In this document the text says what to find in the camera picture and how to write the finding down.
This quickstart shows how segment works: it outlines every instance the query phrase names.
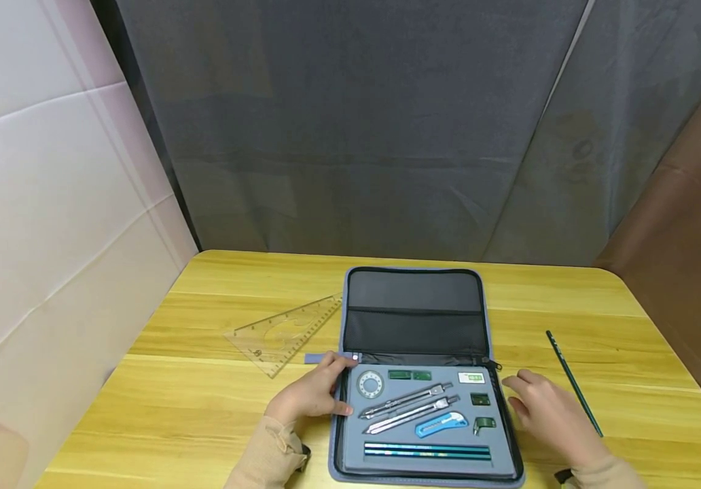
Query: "wooden table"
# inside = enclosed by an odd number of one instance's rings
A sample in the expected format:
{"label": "wooden table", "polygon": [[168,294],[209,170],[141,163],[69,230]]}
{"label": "wooden table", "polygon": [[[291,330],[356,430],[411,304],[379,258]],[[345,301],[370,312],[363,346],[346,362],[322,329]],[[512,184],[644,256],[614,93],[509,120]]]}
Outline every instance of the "wooden table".
{"label": "wooden table", "polygon": [[[222,334],[341,292],[346,270],[361,264],[478,270],[502,374],[527,367],[570,389],[544,334],[551,329],[609,447],[651,488],[701,488],[701,390],[616,276],[231,251],[192,259],[37,487],[221,488],[268,400],[311,368],[299,354],[270,380]],[[336,349],[339,330],[335,314],[300,353]],[[341,485],[326,469],[328,433],[328,419],[306,423],[301,434],[313,459],[293,488]],[[526,487],[554,487],[552,473],[563,464],[525,432],[518,436]]]}

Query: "case lid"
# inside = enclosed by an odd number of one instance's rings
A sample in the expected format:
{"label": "case lid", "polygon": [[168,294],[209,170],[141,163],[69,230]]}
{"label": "case lid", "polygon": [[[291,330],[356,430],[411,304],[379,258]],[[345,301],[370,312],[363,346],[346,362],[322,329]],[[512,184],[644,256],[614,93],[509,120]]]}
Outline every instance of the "case lid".
{"label": "case lid", "polygon": [[347,278],[342,349],[394,355],[489,355],[478,273],[360,267]]}

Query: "green pencil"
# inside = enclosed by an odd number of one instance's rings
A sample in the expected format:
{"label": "green pencil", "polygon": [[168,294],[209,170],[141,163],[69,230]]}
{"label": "green pencil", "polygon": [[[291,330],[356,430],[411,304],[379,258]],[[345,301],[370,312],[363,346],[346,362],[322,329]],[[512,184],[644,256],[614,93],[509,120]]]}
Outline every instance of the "green pencil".
{"label": "green pencil", "polygon": [[573,374],[571,373],[570,367],[568,367],[568,362],[565,361],[565,357],[562,356],[562,351],[560,351],[560,347],[557,346],[557,341],[554,339],[554,336],[552,335],[551,331],[546,331],[546,336],[548,340],[552,343],[552,348],[554,348],[554,352],[557,354],[557,359],[560,360],[560,364],[562,365],[562,370],[565,370],[565,375],[568,376],[568,380],[571,381],[571,386],[573,387],[573,392],[576,392],[576,397],[579,398],[579,402],[581,402],[581,406],[584,408],[584,412],[587,413],[587,417],[590,418],[590,421],[592,422],[592,426],[596,428],[596,431],[598,432],[598,435],[603,438],[603,432],[600,431],[600,427],[598,426],[598,422],[592,415],[592,411],[590,410],[590,405],[588,405],[587,400],[584,399],[583,393],[581,393],[581,389],[579,389],[579,385],[576,383],[576,379],[574,379]]}

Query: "gray backdrop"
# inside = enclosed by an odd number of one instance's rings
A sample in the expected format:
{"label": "gray backdrop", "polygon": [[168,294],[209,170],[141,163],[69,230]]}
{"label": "gray backdrop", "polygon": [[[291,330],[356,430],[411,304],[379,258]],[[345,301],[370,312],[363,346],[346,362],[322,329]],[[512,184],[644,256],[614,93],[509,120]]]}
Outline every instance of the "gray backdrop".
{"label": "gray backdrop", "polygon": [[701,99],[696,0],[118,6],[203,249],[589,264]]}

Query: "zipper case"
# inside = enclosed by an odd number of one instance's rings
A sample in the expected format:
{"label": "zipper case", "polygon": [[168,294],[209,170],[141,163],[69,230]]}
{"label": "zipper case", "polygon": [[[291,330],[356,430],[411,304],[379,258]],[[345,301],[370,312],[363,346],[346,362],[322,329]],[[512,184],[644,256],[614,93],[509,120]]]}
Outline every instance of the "zipper case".
{"label": "zipper case", "polygon": [[[346,273],[342,297],[339,351],[354,355],[359,366],[342,374],[335,391],[355,412],[331,420],[331,476],[453,488],[524,484],[479,274],[356,267]],[[418,397],[429,389],[432,395]],[[411,394],[418,401],[362,417]],[[427,415],[385,431],[371,429],[439,400],[424,409]]]}

